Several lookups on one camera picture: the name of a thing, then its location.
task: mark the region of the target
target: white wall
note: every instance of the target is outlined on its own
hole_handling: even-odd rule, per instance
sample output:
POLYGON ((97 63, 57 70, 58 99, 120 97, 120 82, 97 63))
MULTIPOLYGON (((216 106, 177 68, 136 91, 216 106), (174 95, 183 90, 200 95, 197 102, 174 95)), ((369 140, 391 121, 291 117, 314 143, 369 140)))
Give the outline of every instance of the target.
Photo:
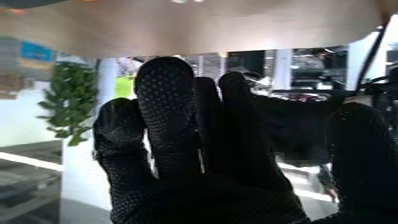
POLYGON ((19 91, 16 100, 0 99, 0 147, 55 140, 46 122, 35 118, 48 115, 37 105, 48 85, 48 82, 35 81, 33 89, 19 91))
POLYGON ((62 198, 110 210, 108 180, 97 162, 92 160, 92 138, 62 151, 62 198))

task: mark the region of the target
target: sign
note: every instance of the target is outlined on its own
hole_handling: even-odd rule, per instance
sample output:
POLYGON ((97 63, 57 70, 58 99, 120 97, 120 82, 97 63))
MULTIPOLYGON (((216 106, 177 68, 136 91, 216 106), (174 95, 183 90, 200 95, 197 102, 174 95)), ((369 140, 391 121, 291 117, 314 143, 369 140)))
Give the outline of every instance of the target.
POLYGON ((21 41, 19 57, 25 60, 33 60, 39 62, 53 62, 53 51, 48 47, 39 44, 21 41))

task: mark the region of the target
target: leaf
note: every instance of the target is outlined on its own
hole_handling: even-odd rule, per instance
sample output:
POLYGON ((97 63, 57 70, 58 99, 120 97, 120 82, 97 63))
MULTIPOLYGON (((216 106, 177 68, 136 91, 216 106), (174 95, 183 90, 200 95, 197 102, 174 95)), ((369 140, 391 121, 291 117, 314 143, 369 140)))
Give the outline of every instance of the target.
POLYGON ((46 95, 46 100, 57 104, 57 101, 58 101, 58 97, 55 94, 49 93, 49 91, 44 89, 44 95, 46 95))
POLYGON ((41 101, 37 104, 39 104, 39 106, 41 106, 44 109, 48 109, 48 110, 53 110, 53 109, 55 109, 55 105, 49 104, 46 101, 41 101))
POLYGON ((78 146, 78 144, 80 144, 80 142, 83 142, 87 139, 83 139, 81 137, 80 137, 80 135, 73 135, 73 138, 71 138, 71 141, 69 141, 69 143, 67 143, 67 146, 78 146))
POLYGON ((48 116, 35 116, 35 118, 39 118, 39 119, 49 119, 51 117, 48 117, 48 116))
POLYGON ((48 130, 48 131, 53 131, 53 132, 58 131, 58 130, 57 130, 55 128, 51 128, 51 127, 48 127, 46 130, 48 130))
POLYGON ((57 131, 57 135, 55 135, 55 138, 67 138, 69 137, 69 132, 65 130, 58 130, 57 131))

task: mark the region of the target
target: wall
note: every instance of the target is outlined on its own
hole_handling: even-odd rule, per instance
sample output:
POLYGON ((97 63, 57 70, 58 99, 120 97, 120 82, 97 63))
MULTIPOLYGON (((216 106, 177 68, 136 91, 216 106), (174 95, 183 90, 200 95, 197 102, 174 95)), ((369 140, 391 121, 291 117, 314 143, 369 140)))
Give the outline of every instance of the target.
POLYGON ((19 91, 16 100, 0 99, 0 147, 55 140, 46 122, 35 118, 48 114, 37 105, 48 85, 48 82, 35 81, 33 89, 19 91))

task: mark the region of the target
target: dark object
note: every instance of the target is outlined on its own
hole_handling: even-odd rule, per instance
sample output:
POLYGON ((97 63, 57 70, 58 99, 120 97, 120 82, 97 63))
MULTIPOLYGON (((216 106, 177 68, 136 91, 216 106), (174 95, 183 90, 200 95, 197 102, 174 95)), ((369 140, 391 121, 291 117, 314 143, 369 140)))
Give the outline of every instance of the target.
POLYGON ((350 103, 330 118, 339 213, 314 223, 398 221, 398 150, 378 111, 350 103))
POLYGON ((190 74, 179 59, 154 59, 138 72, 138 100, 112 100, 101 108, 94 136, 97 160, 110 179, 112 221, 117 224, 309 223, 266 142, 257 134, 248 135, 257 128, 256 116, 248 119, 245 116, 254 111, 250 108, 241 110, 241 106, 250 105, 243 77, 231 74, 222 78, 227 102, 222 106, 213 80, 197 80, 195 89, 200 90, 193 97, 190 74), (204 174, 192 147, 197 142, 190 128, 193 102, 200 111, 193 127, 208 155, 204 174), (213 119, 218 116, 213 112, 224 117, 227 126, 213 119), (145 127, 158 179, 149 172, 142 145, 145 127), (213 127, 220 135, 238 134, 234 138, 227 141, 218 138, 209 130, 213 127))
POLYGON ((0 6, 14 9, 26 9, 62 1, 64 0, 0 0, 0 6))

